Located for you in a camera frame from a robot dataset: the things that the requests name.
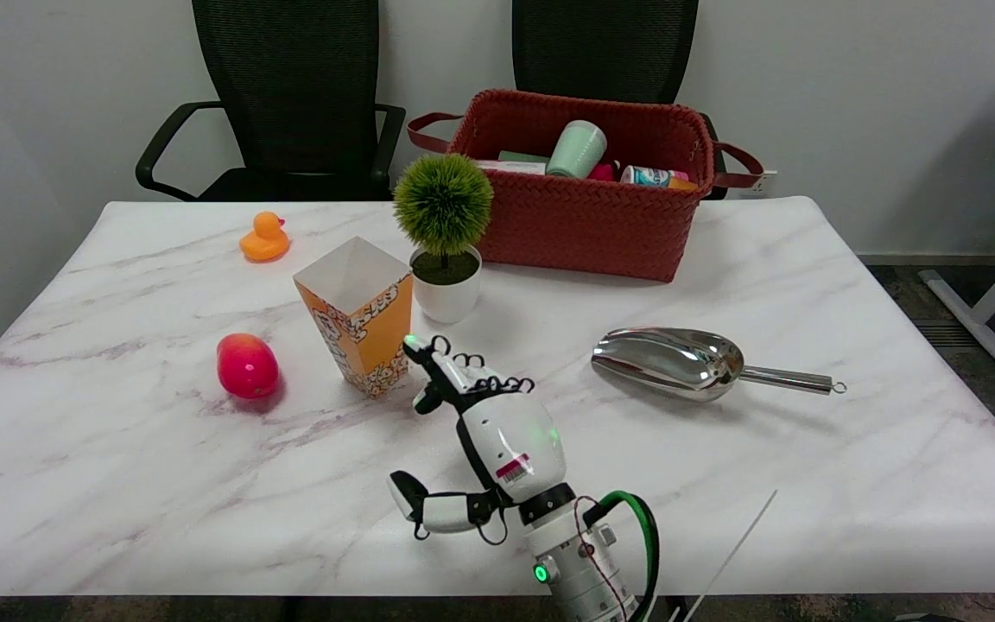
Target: stainless steel scoop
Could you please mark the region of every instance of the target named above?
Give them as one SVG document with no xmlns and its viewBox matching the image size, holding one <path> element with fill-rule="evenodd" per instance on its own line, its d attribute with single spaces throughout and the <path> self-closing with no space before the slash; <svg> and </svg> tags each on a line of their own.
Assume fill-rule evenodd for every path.
<svg viewBox="0 0 995 622">
<path fill-rule="evenodd" d="M 706 331 L 662 327 L 612 331 L 597 343 L 591 361 L 692 402 L 721 397 L 736 379 L 822 395 L 846 393 L 846 385 L 832 377 L 744 365 L 738 346 Z"/>
</svg>

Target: marble tabletop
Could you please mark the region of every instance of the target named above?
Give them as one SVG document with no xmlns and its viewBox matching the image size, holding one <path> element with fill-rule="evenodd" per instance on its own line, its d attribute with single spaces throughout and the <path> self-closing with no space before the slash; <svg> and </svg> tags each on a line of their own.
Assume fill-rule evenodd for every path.
<svg viewBox="0 0 995 622">
<path fill-rule="evenodd" d="M 379 401 L 345 384 L 292 283 L 356 235 L 407 258 L 390 205 L 272 208 L 293 248 L 251 264 L 262 205 L 114 202 L 0 339 L 0 594 L 545 594 L 515 513 L 501 547 L 414 540 L 384 478 L 477 489 L 455 414 L 411 413 L 417 370 Z M 592 369 L 596 339 L 637 324 L 849 392 L 695 405 Z M 812 200 L 707 202 L 671 284 L 487 265 L 469 318 L 415 308 L 414 330 L 536 380 L 575 491 L 649 501 L 664 593 L 699 592 L 774 489 L 714 592 L 995 592 L 995 418 Z M 279 359 L 262 412 L 214 375 L 231 332 Z M 635 520 L 611 523 L 640 586 Z"/>
</svg>

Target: yellow rubber duck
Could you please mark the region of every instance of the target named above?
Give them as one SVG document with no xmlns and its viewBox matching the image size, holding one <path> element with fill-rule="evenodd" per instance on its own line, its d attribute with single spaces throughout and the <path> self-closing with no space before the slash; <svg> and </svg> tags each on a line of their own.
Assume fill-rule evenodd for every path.
<svg viewBox="0 0 995 622">
<path fill-rule="evenodd" d="M 252 232 L 240 239 L 240 250 L 252 261 L 276 259 L 289 249 L 289 238 L 283 231 L 287 221 L 273 212 L 260 212 L 252 220 Z"/>
</svg>

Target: power outlet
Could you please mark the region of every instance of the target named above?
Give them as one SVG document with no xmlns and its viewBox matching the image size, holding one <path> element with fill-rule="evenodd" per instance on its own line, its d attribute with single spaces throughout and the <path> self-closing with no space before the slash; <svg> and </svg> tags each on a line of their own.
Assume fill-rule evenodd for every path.
<svg viewBox="0 0 995 622">
<path fill-rule="evenodd" d="M 774 181 L 777 180 L 777 170 L 767 170 L 750 188 L 743 188 L 739 196 L 746 200 L 765 200 L 774 196 Z"/>
</svg>

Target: popcorn box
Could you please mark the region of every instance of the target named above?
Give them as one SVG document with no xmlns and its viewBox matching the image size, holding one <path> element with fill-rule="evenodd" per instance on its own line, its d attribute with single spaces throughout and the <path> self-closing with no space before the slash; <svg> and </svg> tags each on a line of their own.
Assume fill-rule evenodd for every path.
<svg viewBox="0 0 995 622">
<path fill-rule="evenodd" d="M 294 284 L 344 379 L 370 397 L 402 379 L 414 299 L 408 265 L 355 237 L 301 269 Z"/>
</svg>

